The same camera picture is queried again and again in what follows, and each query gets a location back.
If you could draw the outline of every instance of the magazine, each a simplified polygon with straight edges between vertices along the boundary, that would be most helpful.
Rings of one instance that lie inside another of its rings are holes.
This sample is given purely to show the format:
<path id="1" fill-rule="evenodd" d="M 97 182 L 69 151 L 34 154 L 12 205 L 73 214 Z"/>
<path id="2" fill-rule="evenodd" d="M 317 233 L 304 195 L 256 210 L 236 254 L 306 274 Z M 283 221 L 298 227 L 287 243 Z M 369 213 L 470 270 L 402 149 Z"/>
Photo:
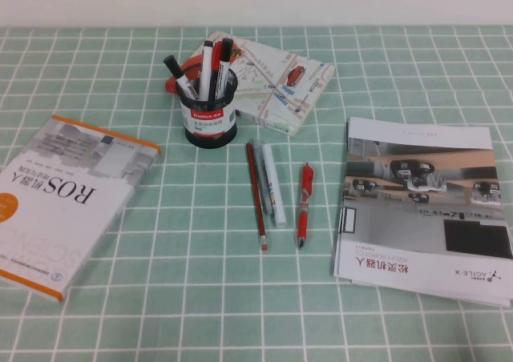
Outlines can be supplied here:
<path id="1" fill-rule="evenodd" d="M 513 256 L 490 132 L 351 118 L 336 276 L 509 306 Z"/>

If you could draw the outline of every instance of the pencil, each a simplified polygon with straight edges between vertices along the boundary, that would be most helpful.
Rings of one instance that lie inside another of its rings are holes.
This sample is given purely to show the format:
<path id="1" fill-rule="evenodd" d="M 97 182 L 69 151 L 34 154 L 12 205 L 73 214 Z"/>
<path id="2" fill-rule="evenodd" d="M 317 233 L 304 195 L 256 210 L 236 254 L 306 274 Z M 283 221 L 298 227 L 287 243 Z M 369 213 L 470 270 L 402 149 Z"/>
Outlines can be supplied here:
<path id="1" fill-rule="evenodd" d="M 258 194 L 258 182 L 257 182 L 257 172 L 255 171 L 255 159 L 253 158 L 253 148 L 251 143 L 246 144 L 246 151 L 248 152 L 248 165 L 249 165 L 249 174 L 251 175 L 251 184 L 253 189 L 253 200 L 256 208 L 256 215 L 258 217 L 258 230 L 260 232 L 260 244 L 262 246 L 262 251 L 267 250 L 267 243 L 265 240 L 265 226 L 264 226 L 264 216 L 262 214 L 262 206 L 260 204 L 260 195 Z"/>

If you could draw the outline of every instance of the book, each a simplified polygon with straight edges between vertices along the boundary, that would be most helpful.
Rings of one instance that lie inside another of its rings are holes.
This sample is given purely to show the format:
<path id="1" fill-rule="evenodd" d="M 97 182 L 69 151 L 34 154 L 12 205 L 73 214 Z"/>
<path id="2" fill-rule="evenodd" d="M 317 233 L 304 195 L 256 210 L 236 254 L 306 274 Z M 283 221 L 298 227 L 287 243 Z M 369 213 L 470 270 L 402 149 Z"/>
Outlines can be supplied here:
<path id="1" fill-rule="evenodd" d="M 0 173 L 0 277 L 62 301 L 159 154 L 52 116 Z"/>
<path id="2" fill-rule="evenodd" d="M 332 78 L 334 65 L 221 31 L 208 40 L 222 38 L 233 39 L 230 69 L 239 83 L 233 99 L 237 116 L 294 136 Z M 192 67 L 189 79 L 199 77 L 201 51 L 200 46 L 182 66 Z M 166 82 L 166 90 L 175 92 L 174 78 Z"/>
<path id="3" fill-rule="evenodd" d="M 513 255 L 486 127 L 350 118 L 334 274 L 497 306 Z"/>

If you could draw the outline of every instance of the red car illustration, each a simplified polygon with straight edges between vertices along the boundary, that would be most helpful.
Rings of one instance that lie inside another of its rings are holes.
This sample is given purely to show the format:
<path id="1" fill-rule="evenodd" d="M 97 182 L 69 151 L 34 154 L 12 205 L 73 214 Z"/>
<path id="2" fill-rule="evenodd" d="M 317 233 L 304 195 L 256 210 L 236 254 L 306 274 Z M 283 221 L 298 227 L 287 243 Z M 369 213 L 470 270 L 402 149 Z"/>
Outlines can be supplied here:
<path id="1" fill-rule="evenodd" d="M 303 66 L 297 66 L 292 71 L 289 72 L 289 76 L 287 77 L 287 86 L 294 87 L 296 86 L 297 80 L 301 77 L 301 74 L 305 72 L 305 68 Z"/>

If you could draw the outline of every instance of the white pen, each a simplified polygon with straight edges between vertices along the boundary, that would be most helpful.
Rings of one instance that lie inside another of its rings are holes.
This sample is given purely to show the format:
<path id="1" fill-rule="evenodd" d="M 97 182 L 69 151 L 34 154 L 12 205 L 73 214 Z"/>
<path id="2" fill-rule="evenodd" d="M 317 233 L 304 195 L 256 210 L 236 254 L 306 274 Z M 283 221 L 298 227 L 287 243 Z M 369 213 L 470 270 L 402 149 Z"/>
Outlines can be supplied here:
<path id="1" fill-rule="evenodd" d="M 203 44 L 203 57 L 201 59 L 200 72 L 200 100 L 208 101 L 208 92 L 210 91 L 210 77 L 212 76 L 212 50 L 214 43 L 205 40 Z"/>
<path id="2" fill-rule="evenodd" d="M 262 145 L 258 139 L 252 139 L 253 156 L 255 157 L 256 176 L 258 177 L 258 189 L 260 190 L 260 199 L 264 206 L 265 214 L 273 214 L 273 205 L 271 204 L 271 195 L 269 194 L 269 183 L 265 173 L 264 153 Z"/>
<path id="3" fill-rule="evenodd" d="M 264 152 L 267 180 L 269 181 L 271 204 L 274 210 L 274 222 L 276 223 L 276 227 L 284 227 L 287 225 L 287 217 L 285 216 L 285 208 L 283 206 L 283 199 L 281 198 L 280 183 L 278 182 L 278 174 L 274 164 L 273 150 L 268 144 L 262 145 L 262 150 Z"/>
<path id="4" fill-rule="evenodd" d="M 184 72 L 180 68 L 180 64 L 178 64 L 175 57 L 173 55 L 169 55 L 164 59 L 164 64 L 171 71 L 172 75 L 176 79 L 176 83 L 178 83 L 187 97 L 190 99 L 200 100 L 200 96 L 196 90 L 194 90 L 194 87 L 189 82 L 189 79 L 187 79 L 187 76 L 185 76 Z"/>

